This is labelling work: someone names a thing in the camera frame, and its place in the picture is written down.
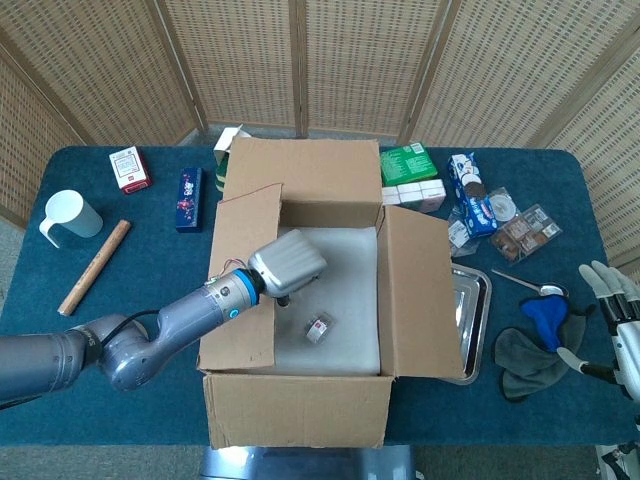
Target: blue rectangular package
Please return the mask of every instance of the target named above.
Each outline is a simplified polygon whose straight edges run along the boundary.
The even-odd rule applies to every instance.
[[[176,230],[179,232],[200,231],[202,180],[203,171],[201,168],[183,168],[180,173],[176,206]]]
[[[473,153],[451,155],[447,168],[469,236],[473,238],[494,233],[498,229],[498,222]]]

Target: red and white box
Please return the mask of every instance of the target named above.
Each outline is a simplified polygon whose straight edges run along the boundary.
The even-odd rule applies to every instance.
[[[112,153],[109,159],[118,181],[118,188],[124,193],[133,193],[151,185],[151,177],[136,147]]]

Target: robotic hand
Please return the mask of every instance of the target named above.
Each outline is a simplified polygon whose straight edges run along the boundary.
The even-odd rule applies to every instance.
[[[0,410],[67,388],[96,363],[119,390],[153,378],[173,355],[258,304],[260,294],[286,304],[327,263],[299,230],[256,251],[248,268],[214,277],[160,311],[108,315],[64,333],[0,337]],[[149,340],[135,318],[157,313]]]
[[[615,268],[596,261],[591,265],[580,265],[579,271],[600,303],[616,365],[591,364],[563,347],[558,348],[558,354],[574,370],[618,384],[634,402],[640,402],[640,288]]]

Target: wooden stick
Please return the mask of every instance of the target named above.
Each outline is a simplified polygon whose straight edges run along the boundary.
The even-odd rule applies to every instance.
[[[118,245],[120,245],[120,242],[122,242],[130,228],[131,224],[126,220],[120,220],[120,222],[118,222],[118,225],[113,229],[109,238],[107,238],[96,256],[91,260],[89,266],[73,286],[69,295],[67,295],[67,298],[65,298],[58,307],[58,313],[60,315],[67,316],[73,313],[78,306],[78,303],[80,303],[80,300],[82,300],[85,293],[87,293],[89,287],[93,285],[93,282],[95,282],[96,278],[111,258],[111,255],[113,255],[113,252],[116,251],[116,248],[118,248]]]

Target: table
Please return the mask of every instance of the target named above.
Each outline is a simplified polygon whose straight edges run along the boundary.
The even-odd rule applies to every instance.
[[[124,147],[67,147],[51,158],[25,233],[16,273],[0,318],[0,334],[62,331],[108,313],[159,308],[197,288],[206,278],[216,202],[211,147],[142,147],[154,184],[123,195],[108,154]],[[444,174],[460,148],[431,148]],[[578,307],[594,301],[578,265],[604,260],[595,219],[579,165],[562,151],[475,149],[488,188],[506,187],[521,210],[540,203],[564,233],[509,270],[532,281],[566,285]],[[180,170],[205,170],[202,233],[179,234],[174,209]],[[448,198],[436,212],[446,218]],[[55,250],[38,232],[46,200],[72,188],[102,215],[103,230],[80,239],[58,227],[64,247]],[[71,317],[56,312],[88,262],[121,218],[133,228]],[[456,259],[489,272],[507,269],[487,241],[478,252]],[[521,404],[507,403],[498,389],[499,369],[491,344],[505,327],[531,327],[518,310],[529,291],[489,273],[493,298],[480,375],[467,387],[421,378],[400,378],[392,390],[386,441],[411,444],[595,444],[635,438],[637,408],[617,387],[569,372],[560,383]],[[208,443],[197,344],[181,352],[158,377],[134,392],[114,390],[97,369],[75,385],[34,402],[0,412],[0,444],[201,444]],[[580,355],[610,363],[611,342],[598,314],[589,320]]]

